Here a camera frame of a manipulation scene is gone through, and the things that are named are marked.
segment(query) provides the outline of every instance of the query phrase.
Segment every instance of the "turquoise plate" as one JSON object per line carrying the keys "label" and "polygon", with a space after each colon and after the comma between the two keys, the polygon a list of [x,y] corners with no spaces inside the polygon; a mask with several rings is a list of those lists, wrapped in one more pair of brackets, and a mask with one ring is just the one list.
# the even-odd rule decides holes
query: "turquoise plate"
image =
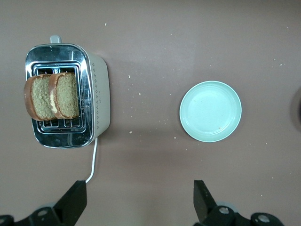
{"label": "turquoise plate", "polygon": [[220,81],[205,81],[192,87],[180,106],[180,120],[194,139],[215,142],[225,139],[238,126],[241,103],[237,93]]}

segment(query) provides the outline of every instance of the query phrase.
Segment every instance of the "plate rim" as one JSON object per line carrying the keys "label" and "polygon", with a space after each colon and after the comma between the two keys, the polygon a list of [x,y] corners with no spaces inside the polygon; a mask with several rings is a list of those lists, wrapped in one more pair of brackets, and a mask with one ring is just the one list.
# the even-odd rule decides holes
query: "plate rim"
{"label": "plate rim", "polygon": [[[218,84],[220,84],[220,85],[226,86],[226,87],[228,87],[228,88],[235,94],[235,96],[236,96],[237,99],[238,99],[240,113],[239,113],[239,119],[238,119],[237,124],[235,125],[234,129],[233,129],[229,134],[227,134],[226,136],[223,136],[223,137],[220,138],[220,139],[215,139],[215,140],[210,140],[210,141],[208,141],[208,140],[205,140],[205,139],[200,139],[200,138],[197,138],[197,137],[195,137],[195,136],[192,136],[192,135],[186,130],[186,128],[185,128],[184,125],[183,125],[183,121],[182,121],[183,116],[182,116],[182,114],[181,114],[181,110],[182,110],[182,105],[183,105],[183,103],[184,103],[185,98],[187,97],[187,95],[188,95],[191,91],[193,91],[197,86],[199,86],[199,85],[201,85],[201,84],[210,83],[210,82],[211,82],[211,83],[212,83],[212,82],[213,82],[213,83],[218,83]],[[224,82],[222,82],[222,81],[214,81],[214,80],[203,81],[203,82],[200,82],[200,83],[194,85],[192,88],[190,88],[190,89],[186,92],[186,94],[184,95],[184,97],[183,97],[183,99],[182,99],[182,101],[181,101],[181,104],[180,104],[180,109],[179,109],[179,116],[180,116],[181,125],[182,125],[183,129],[185,130],[185,132],[186,132],[190,137],[194,138],[195,140],[198,140],[198,141],[201,141],[201,142],[206,142],[206,143],[217,142],[217,141],[223,140],[223,139],[227,138],[228,136],[230,136],[230,135],[236,130],[236,128],[238,127],[238,125],[239,125],[239,123],[240,123],[240,120],[241,120],[241,115],[242,115],[242,105],[241,105],[241,101],[240,101],[240,98],[239,98],[237,92],[236,92],[231,86],[229,86],[228,84],[226,84],[226,83],[224,83]]]}

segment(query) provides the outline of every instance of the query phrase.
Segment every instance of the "silver toaster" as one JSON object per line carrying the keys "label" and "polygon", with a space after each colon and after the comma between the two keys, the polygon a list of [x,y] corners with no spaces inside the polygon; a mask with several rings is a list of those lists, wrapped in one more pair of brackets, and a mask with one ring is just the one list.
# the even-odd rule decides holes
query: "silver toaster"
{"label": "silver toaster", "polygon": [[46,147],[76,148],[90,144],[110,124],[108,69],[100,57],[74,44],[61,43],[57,35],[50,44],[33,47],[25,61],[26,80],[39,74],[72,72],[76,75],[79,117],[36,121],[36,139]]}

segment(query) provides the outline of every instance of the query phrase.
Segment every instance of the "white toaster side panel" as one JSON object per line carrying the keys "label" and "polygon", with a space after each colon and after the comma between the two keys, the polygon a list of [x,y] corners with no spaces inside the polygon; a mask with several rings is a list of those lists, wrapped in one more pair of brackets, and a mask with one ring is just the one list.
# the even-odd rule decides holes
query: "white toaster side panel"
{"label": "white toaster side panel", "polygon": [[93,87],[94,99],[94,140],[101,135],[110,124],[111,105],[110,105],[110,87],[108,68],[105,61],[89,52],[87,52],[90,60],[91,81]]}

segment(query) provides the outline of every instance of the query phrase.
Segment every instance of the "bread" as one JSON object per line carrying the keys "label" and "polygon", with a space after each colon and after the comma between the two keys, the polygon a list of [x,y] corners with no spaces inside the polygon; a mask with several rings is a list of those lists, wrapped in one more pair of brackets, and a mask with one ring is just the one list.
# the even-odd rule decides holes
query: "bread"
{"label": "bread", "polygon": [[55,119],[48,94],[50,74],[30,77],[24,87],[24,100],[28,114],[37,121]]}
{"label": "bread", "polygon": [[79,116],[75,73],[52,74],[48,91],[50,105],[58,119],[73,119]]}

